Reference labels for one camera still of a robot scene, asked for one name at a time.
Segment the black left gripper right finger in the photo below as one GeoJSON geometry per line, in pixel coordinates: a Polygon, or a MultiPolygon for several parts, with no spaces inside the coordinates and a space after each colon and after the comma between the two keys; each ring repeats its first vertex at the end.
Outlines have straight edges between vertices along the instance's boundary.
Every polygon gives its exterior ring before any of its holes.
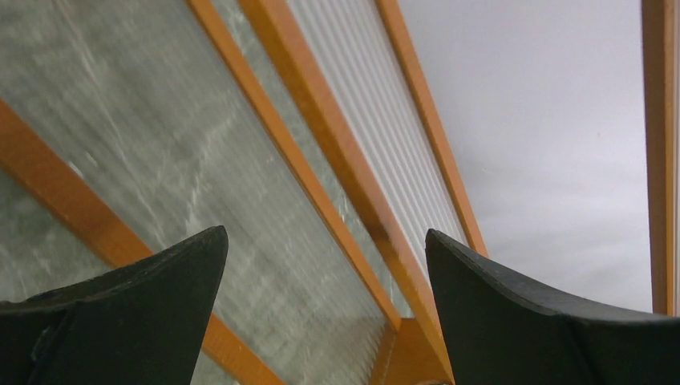
{"type": "Polygon", "coordinates": [[[427,270],[458,384],[676,384],[679,320],[566,293],[436,229],[427,270]]]}

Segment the orange wooden shelf rack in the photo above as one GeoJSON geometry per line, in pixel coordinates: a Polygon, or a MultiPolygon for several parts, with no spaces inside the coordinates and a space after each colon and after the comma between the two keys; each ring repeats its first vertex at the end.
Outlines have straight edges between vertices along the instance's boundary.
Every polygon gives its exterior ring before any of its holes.
{"type": "MultiPolygon", "coordinates": [[[[677,5],[642,9],[651,314],[678,318],[677,5]]],[[[218,225],[190,384],[458,384],[427,232],[490,258],[397,2],[2,2],[1,301],[218,225]]]]}

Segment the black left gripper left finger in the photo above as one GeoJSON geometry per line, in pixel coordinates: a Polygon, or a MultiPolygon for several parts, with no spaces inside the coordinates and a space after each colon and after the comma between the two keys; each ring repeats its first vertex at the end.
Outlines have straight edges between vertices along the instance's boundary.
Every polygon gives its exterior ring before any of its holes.
{"type": "Polygon", "coordinates": [[[225,227],[1,304],[4,384],[188,384],[221,284],[225,227]]]}

